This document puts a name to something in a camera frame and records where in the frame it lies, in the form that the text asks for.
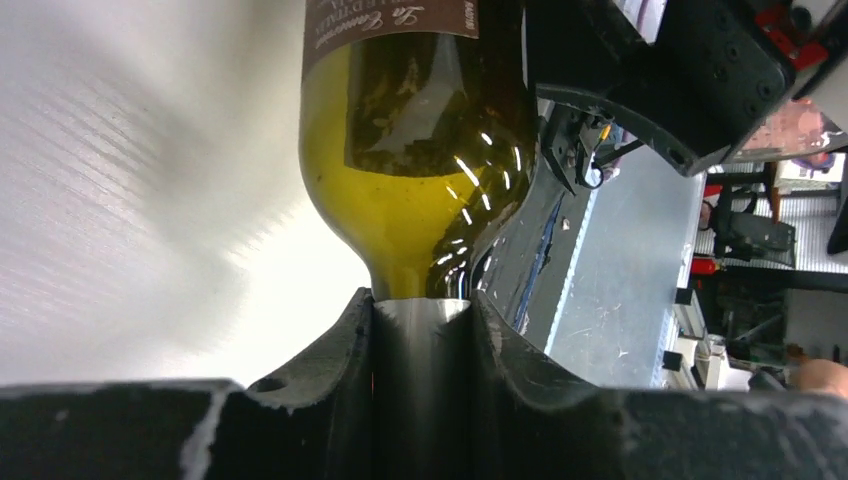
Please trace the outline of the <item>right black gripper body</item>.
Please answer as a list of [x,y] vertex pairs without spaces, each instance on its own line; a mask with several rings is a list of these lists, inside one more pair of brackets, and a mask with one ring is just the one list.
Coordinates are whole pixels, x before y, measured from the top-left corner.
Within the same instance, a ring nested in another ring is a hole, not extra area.
[[795,81],[744,1],[670,1],[653,42],[612,1],[533,1],[527,56],[551,127],[615,123],[683,176],[731,160]]

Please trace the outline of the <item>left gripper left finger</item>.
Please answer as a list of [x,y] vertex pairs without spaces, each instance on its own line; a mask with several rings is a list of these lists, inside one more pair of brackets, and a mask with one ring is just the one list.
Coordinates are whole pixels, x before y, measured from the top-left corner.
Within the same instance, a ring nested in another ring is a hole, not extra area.
[[1,391],[5,479],[367,479],[372,298],[251,386],[230,380]]

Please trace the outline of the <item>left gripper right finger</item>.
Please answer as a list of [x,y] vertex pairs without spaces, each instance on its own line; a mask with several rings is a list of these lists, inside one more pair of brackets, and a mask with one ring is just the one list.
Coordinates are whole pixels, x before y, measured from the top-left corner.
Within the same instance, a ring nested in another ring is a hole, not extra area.
[[790,391],[594,386],[474,295],[476,479],[843,479],[847,404]]

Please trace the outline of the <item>dark wine bottle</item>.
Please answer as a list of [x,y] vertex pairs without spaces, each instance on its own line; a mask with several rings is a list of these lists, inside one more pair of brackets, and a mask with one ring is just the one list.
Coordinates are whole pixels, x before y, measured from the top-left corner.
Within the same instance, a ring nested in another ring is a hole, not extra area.
[[309,1],[300,165],[370,274],[374,474],[471,477],[472,279],[534,174],[521,1]]

